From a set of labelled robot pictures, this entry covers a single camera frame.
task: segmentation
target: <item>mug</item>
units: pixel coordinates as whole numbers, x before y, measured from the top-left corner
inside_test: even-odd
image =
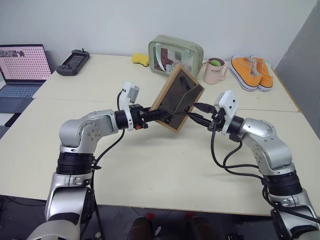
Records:
[[[218,61],[221,64],[221,66],[211,65],[210,62],[212,60]],[[207,84],[216,84],[217,82],[225,79],[228,66],[225,64],[225,61],[223,61],[222,59],[217,58],[217,57],[209,58],[208,61],[206,61],[202,64],[202,67],[204,67],[204,66],[206,66],[206,67],[205,67],[205,71],[204,71],[203,80]]]

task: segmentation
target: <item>shoe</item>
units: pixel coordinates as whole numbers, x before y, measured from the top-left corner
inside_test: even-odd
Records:
[[[261,80],[257,89],[261,92],[270,91],[274,85],[274,78],[270,76],[265,60],[256,56],[250,56],[250,62],[252,64],[252,68],[261,74]]]
[[[234,55],[230,59],[230,71],[240,86],[246,91],[257,89],[261,80],[261,74],[252,69],[252,64],[248,58],[240,55]]]

